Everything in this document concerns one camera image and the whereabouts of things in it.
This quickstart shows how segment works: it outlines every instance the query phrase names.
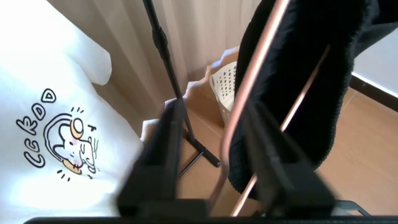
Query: black fabric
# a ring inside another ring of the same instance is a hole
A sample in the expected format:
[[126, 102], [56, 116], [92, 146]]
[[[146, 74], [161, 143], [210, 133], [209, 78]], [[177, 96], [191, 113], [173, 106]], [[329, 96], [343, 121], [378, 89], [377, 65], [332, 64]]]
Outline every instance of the black fabric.
[[[286, 134], [316, 169], [328, 155], [355, 56], [392, 32], [398, 4], [375, 0], [291, 1], [253, 87], [253, 102], [266, 105], [283, 122], [327, 45], [330, 52], [290, 122]], [[274, 5], [263, 0], [246, 29], [236, 68], [237, 92]], [[229, 154], [229, 180], [242, 192], [253, 175], [241, 122]], [[250, 197], [255, 198], [255, 191]]]

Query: curtain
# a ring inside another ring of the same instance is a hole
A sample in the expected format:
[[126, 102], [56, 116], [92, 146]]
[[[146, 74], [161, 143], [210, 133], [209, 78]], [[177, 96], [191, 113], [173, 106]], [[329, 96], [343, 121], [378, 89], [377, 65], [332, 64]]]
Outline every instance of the curtain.
[[[97, 92], [140, 135], [174, 96], [139, 0], [48, 0], [111, 55], [112, 75]], [[238, 46], [260, 0], [154, 0], [182, 93], [207, 65]]]

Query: tiled floor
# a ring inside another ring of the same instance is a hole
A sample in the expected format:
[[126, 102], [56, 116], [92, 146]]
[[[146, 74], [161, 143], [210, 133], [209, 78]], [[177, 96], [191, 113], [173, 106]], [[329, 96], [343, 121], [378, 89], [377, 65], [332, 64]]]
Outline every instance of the tiled floor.
[[[187, 107], [196, 138], [218, 156], [224, 125], [207, 82], [189, 89]], [[184, 142], [181, 166], [195, 153]], [[208, 198], [219, 171], [200, 158], [180, 179], [179, 196]], [[398, 215], [398, 113], [349, 89], [334, 148], [318, 173], [339, 198], [353, 200], [373, 215]], [[228, 216], [239, 196], [227, 181], [212, 215]], [[251, 215], [256, 207], [249, 200], [241, 215]]]

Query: black metal stand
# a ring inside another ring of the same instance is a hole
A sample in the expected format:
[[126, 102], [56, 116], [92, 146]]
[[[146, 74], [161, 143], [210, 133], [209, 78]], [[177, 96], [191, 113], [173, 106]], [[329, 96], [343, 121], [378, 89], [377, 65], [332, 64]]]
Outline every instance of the black metal stand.
[[[175, 96], [182, 98], [181, 90], [178, 87], [178, 82], [175, 77], [173, 65], [170, 59], [170, 52], [167, 48], [167, 38], [163, 32], [159, 21], [157, 20], [156, 12], [152, 0], [142, 0], [145, 5], [150, 24], [152, 26], [152, 38], [154, 40], [156, 48], [159, 50], [160, 56], [162, 57], [164, 66], [166, 67], [167, 75], [169, 76], [170, 82], [173, 86]], [[219, 167], [220, 160], [217, 159], [205, 146], [203, 146], [195, 136], [193, 135], [191, 122], [189, 121], [188, 113], [185, 113], [185, 124], [187, 130], [185, 130], [184, 138], [198, 151], [198, 154], [193, 158], [187, 166], [180, 173], [180, 177], [203, 155], [213, 166]]]

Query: white plastic basket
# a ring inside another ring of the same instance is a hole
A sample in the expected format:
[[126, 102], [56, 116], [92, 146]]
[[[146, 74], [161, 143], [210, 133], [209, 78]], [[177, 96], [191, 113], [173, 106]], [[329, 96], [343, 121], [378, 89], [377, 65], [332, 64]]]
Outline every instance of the white plastic basket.
[[228, 121], [229, 113], [234, 104], [236, 62], [229, 63], [220, 68], [209, 78], [211, 89], [213, 90], [224, 123]]

